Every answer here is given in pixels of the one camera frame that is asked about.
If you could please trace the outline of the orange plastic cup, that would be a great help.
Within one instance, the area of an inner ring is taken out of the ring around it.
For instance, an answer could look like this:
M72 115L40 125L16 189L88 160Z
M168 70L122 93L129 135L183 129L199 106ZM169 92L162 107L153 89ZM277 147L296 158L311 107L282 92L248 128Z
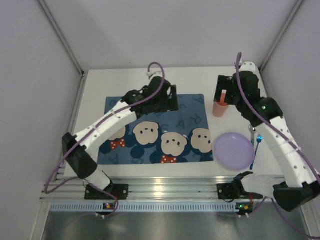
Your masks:
M221 118L229 107L229 105L225 102L226 93L227 91L223 90L220 98L213 102L212 114L217 118Z

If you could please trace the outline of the blue cartoon placemat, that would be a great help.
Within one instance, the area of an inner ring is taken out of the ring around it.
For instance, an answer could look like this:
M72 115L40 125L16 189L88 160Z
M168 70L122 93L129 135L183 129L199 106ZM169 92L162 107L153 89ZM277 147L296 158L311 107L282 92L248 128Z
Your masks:
M180 94L178 110L151 113L120 129L98 152L100 165L213 161L203 94Z

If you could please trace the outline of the silver spoon green handle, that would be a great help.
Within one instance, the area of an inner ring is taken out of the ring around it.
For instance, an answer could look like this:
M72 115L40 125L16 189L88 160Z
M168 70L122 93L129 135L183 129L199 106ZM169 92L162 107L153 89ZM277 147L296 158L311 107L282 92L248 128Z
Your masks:
M251 141L251 144L252 146L254 147L255 146L255 134L256 134L256 129L252 126L252 125L249 125L248 126L248 130L250 132L250 141Z

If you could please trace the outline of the blue metallic fork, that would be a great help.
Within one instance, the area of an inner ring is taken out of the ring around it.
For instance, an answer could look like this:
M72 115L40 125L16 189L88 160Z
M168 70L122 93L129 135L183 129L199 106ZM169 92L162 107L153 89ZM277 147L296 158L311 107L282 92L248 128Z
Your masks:
M255 152L254 152L254 159L253 159L253 162L251 163L249 169L250 170L253 170L253 167L254 167L254 162L255 162L255 159L256 159L256 156L257 156L257 152L258 152L258 148L260 146L260 143L263 141L263 136L262 135L258 135L257 138L256 138L256 142L257 142L257 145L256 145L256 148L255 148Z

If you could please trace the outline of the purple plastic plate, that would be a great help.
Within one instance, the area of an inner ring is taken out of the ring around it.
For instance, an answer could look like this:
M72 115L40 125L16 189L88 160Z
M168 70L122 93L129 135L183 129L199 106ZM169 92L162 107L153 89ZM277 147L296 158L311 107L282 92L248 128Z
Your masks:
M214 155L224 168L240 171L253 163L255 150L247 137L237 132L226 132L215 140Z

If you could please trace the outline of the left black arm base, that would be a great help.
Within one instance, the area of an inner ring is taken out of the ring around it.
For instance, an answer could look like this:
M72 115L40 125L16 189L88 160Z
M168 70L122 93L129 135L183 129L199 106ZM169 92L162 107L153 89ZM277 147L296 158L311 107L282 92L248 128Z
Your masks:
M128 184L113 184L112 186L104 189L105 192L113 195L118 200L126 200L129 193ZM87 185L85 188L85 200L113 200L113 198L101 191Z

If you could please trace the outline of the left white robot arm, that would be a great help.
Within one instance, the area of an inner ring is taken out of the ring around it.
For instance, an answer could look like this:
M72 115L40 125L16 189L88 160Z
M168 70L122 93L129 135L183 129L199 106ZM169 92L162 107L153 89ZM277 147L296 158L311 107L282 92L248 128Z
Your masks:
M108 113L89 127L74 134L66 133L62 137L63 159L79 179L107 191L112 187L112 180L93 160L93 153L121 128L142 116L177 110L177 87L160 76L154 76L149 85L127 92Z

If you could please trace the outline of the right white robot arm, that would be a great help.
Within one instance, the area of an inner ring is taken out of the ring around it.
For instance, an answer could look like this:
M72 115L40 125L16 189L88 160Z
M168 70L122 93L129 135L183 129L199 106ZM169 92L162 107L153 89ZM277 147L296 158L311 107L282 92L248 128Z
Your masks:
M262 97L258 83L253 62L236 63L233 76L218 76L214 100L226 92L225 103L235 106L262 135L283 172L284 181L246 171L235 176L231 185L236 197L249 193L262 195L291 212L319 196L320 173L302 153L278 103L271 97Z

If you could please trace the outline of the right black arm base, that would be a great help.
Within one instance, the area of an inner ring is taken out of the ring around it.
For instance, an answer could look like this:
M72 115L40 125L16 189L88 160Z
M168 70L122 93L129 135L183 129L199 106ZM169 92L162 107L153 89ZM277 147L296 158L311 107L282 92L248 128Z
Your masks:
M250 193L241 195L231 183L219 183L216 187L218 199L227 203L231 203L234 200L253 200Z

